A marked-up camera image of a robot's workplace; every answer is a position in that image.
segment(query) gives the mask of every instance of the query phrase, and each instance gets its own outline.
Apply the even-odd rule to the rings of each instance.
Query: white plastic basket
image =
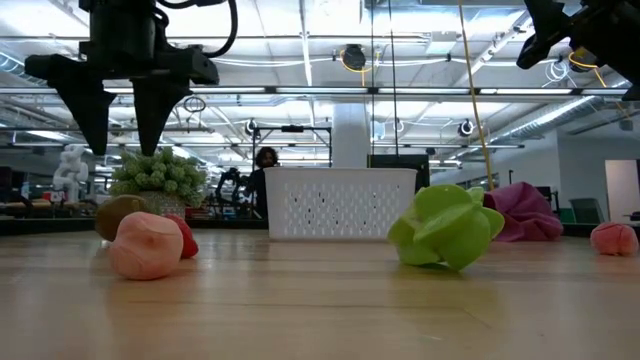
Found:
[[[384,239],[411,203],[410,169],[265,170],[272,239]]]

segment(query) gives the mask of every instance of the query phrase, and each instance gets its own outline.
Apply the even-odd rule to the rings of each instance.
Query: green succulent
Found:
[[[422,266],[446,262],[462,270],[476,261],[504,227],[503,216],[483,207],[484,190],[456,185],[420,190],[389,230],[400,261]]]
[[[204,199],[201,189],[206,173],[198,171],[198,160],[174,156],[165,147],[154,156],[125,152],[123,166],[113,174],[109,192],[114,195],[137,194],[143,191],[162,191],[175,195],[190,206],[199,206]]]

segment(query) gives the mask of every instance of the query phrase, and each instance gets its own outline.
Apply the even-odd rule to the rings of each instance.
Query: plant pot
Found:
[[[140,197],[147,201],[147,204],[158,215],[176,215],[184,219],[186,206],[177,196],[167,195],[158,191],[143,191]]]

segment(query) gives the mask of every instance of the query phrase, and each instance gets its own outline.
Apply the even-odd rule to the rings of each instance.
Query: green toy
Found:
[[[483,207],[483,200],[482,188],[420,190],[387,236],[400,261],[414,266],[446,262],[456,271],[476,261],[504,227],[504,217]]]

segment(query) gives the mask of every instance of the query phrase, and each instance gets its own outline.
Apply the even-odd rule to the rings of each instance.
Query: white toy figure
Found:
[[[80,181],[89,178],[89,167],[82,162],[84,146],[67,145],[60,154],[60,166],[53,174],[53,188],[67,190],[67,202],[78,202]]]

